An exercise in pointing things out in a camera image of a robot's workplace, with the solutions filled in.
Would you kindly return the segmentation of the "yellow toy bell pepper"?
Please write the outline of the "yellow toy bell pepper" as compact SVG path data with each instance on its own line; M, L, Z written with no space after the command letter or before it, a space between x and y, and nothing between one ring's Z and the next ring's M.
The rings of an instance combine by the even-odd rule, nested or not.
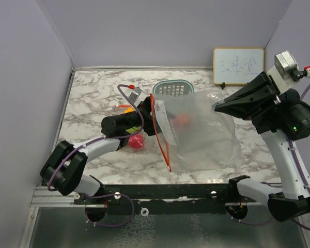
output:
M134 112L134 111L135 111L135 109L130 107L130 108L125 109L124 113L126 114L126 113L130 113L130 112Z

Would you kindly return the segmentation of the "red toy apple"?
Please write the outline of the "red toy apple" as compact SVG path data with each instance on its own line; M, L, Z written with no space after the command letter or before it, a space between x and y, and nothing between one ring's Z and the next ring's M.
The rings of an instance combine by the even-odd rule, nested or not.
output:
M142 134L136 134L129 138L129 146L134 150L142 150L144 148L144 138Z

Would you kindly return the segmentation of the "orange toy tangerine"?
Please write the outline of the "orange toy tangerine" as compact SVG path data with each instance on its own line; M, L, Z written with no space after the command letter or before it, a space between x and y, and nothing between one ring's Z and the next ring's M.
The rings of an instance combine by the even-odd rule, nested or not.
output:
M174 117L173 123L177 127L187 127L190 124L190 116L186 113L180 113Z

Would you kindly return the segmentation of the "green toy apple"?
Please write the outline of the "green toy apple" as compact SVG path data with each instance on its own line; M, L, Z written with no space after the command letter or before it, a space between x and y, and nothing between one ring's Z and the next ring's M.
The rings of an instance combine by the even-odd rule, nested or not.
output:
M132 128L126 129L126 131L131 135L138 133L140 130L141 130L140 127L132 127Z

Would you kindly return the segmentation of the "clear zip bag orange zipper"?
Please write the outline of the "clear zip bag orange zipper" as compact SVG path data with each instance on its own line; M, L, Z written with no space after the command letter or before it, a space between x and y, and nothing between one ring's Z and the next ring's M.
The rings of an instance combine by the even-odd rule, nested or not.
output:
M122 105L122 104L117 104L117 105L115 106L115 108L118 108L118 109L123 110L123 113L122 113L123 115L125 115L124 110L127 109L127 108L130 108L130 107L132 107L132 106L130 106L130 105ZM135 111L134 111L134 112L130 112L130 113L132 113L132 116L131 116L131 117L134 117L135 115L136 115L137 117L139 117L139 115L138 115ZM125 130L126 130L126 129L129 129L129 128L132 128L132 127L140 127L140 128L141 128L141 126L132 126L132 124L133 124L133 119L130 119L130 118L127 118L127 120L123 120L121 123L123 124L123 127L125 127ZM133 134L133 135L131 135L131 134L128 133L128 135L131 135L130 137L132 137L132 136L134 136L134 135L136 135L136 134L139 134L139 133L143 135L143 138L144 138L144 148L143 148L142 150L134 150L134 149L132 149L132 148L129 146L129 144L128 144L128 146L129 146L132 150L137 151L137 152L141 152L141 151L145 151L145 150L146 150L146 141L145 141L145 134L144 134L144 131L143 131L143 129L141 129L138 133L135 133L135 134Z

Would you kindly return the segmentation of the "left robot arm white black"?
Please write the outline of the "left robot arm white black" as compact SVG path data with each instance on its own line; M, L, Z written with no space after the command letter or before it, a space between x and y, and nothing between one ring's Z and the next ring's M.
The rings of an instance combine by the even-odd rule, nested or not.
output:
M142 132L149 136L155 134L151 97L146 97L135 111L105 117L101 127L100 137L75 144L62 141L56 145L40 171L49 191L63 196L76 192L86 195L93 204L100 203L104 197L102 183L93 176L86 176L85 166L104 154L122 149Z

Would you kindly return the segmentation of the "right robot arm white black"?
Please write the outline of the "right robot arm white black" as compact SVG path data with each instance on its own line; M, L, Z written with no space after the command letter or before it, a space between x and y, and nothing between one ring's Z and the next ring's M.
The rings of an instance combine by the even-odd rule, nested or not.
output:
M274 188L243 175L229 180L232 202L244 197L267 206L279 222L310 213L310 175L295 141L310 136L310 106L294 89L279 88L282 78L261 72L236 93L218 102L216 112L250 120L266 143L282 188Z

